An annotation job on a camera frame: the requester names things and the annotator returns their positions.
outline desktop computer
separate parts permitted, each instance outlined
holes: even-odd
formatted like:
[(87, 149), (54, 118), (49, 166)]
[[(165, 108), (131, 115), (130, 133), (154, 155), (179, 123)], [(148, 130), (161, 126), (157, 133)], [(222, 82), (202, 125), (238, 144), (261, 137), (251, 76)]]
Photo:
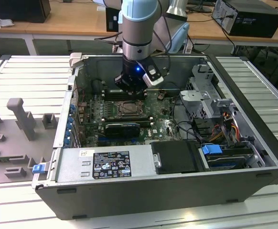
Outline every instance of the desktop computer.
[(44, 23), (50, 11), (49, 0), (0, 0), (0, 19)]

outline silver cylinder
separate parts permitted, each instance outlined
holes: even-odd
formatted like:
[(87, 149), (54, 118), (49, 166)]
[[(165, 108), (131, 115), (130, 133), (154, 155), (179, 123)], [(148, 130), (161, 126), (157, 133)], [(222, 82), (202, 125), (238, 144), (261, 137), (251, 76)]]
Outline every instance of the silver cylinder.
[(140, 61), (150, 54), (150, 44), (145, 46), (133, 46), (123, 41), (123, 54), (133, 61)]
[(169, 6), (167, 13), (187, 17), (186, 7), (188, 0), (173, 0)]

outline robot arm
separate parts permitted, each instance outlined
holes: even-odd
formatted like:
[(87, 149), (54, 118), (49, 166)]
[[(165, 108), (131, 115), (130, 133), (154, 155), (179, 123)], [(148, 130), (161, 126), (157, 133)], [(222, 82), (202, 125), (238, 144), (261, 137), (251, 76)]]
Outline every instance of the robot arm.
[(121, 75), (115, 78), (115, 84), (123, 91), (136, 95), (147, 87), (161, 83), (168, 70), (158, 69), (150, 54), (155, 49), (152, 41), (153, 31), (157, 28), (154, 29), (154, 26), (169, 9), (170, 0), (123, 0), (123, 2), (94, 0), (94, 2), (121, 9), (123, 14), (123, 67)]

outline blue clip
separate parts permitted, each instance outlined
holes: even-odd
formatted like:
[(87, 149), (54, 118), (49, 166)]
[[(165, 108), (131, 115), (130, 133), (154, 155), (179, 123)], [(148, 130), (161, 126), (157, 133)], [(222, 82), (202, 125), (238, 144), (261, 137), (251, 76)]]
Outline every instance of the blue clip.
[(70, 131), (66, 131), (64, 135), (67, 137), (70, 137), (71, 133), (70, 133)]
[(220, 145), (205, 145), (202, 147), (204, 155), (206, 154), (222, 154), (223, 151)]
[(72, 129), (72, 125), (70, 123), (67, 123), (67, 129)]
[(36, 174), (36, 173), (44, 174), (44, 173), (46, 173), (46, 171), (45, 171), (45, 164), (34, 165), (33, 169), (32, 169), (32, 173), (33, 174)]
[(72, 117), (68, 117), (68, 122), (72, 123), (74, 119)]
[(69, 140), (68, 138), (65, 138), (65, 139), (64, 139), (64, 143), (65, 143), (66, 145), (68, 145), (68, 144), (70, 144), (70, 140)]
[(70, 104), (70, 109), (71, 109), (72, 111), (74, 111), (74, 110), (75, 110), (75, 106), (74, 106), (74, 104)]

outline black plastic cover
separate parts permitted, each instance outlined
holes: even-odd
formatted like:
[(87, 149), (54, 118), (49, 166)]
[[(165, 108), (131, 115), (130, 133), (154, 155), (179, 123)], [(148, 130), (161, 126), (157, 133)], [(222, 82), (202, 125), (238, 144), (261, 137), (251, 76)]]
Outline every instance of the black plastic cover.
[(157, 174), (204, 172), (199, 144), (194, 141), (153, 142), (152, 152), (160, 157)]

